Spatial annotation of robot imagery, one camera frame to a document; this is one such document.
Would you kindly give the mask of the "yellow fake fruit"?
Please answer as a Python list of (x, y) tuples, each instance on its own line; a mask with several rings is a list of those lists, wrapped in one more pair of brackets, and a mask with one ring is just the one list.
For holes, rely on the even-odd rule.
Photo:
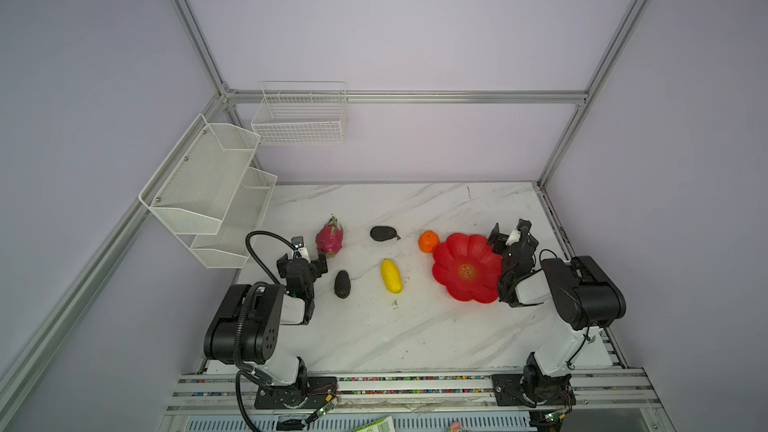
[(390, 259), (385, 259), (380, 266), (381, 276), (387, 291), (399, 294), (403, 291), (403, 281), (397, 265)]

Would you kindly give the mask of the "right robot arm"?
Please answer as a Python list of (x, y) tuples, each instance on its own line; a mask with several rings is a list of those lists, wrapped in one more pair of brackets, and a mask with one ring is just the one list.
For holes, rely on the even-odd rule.
[(625, 315), (626, 301), (590, 256), (538, 258), (531, 228), (521, 219), (512, 233), (495, 226), (488, 236), (487, 244), (501, 257), (498, 299), (512, 308), (552, 306), (558, 319), (521, 373), (492, 377), (494, 393), (500, 406), (570, 407), (577, 358), (602, 329)]

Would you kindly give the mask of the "pink dragon fruit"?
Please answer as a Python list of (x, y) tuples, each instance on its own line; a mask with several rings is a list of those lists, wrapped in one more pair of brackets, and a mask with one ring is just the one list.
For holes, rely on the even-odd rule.
[(337, 255), (343, 247), (344, 230), (335, 216), (331, 216), (315, 237), (316, 249), (320, 255)]

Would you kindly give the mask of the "dark avocado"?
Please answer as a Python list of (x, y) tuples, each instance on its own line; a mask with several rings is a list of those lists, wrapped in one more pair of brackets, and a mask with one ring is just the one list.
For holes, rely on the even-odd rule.
[(334, 294), (340, 299), (346, 299), (351, 293), (351, 279), (346, 270), (337, 273), (334, 279)]
[(370, 237), (376, 242), (386, 242), (390, 240), (400, 240), (397, 230), (391, 226), (374, 226), (370, 229)]

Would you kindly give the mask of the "orange fake fruit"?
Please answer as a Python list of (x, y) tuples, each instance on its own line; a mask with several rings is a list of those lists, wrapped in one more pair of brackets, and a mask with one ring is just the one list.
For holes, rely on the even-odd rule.
[(421, 234), (418, 239), (418, 247), (421, 252), (430, 254), (440, 244), (440, 237), (433, 231), (428, 230)]

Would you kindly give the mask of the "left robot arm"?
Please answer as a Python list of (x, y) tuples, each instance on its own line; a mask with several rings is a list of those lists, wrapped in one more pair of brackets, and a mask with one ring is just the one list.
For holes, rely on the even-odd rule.
[(204, 357), (233, 365), (256, 387), (257, 410), (316, 409), (337, 396), (333, 376), (312, 376), (305, 361), (278, 345), (283, 326), (307, 325), (314, 313), (314, 284), (327, 272), (324, 256), (312, 260), (301, 236), (286, 240), (276, 283), (235, 284), (227, 290), (203, 339)]

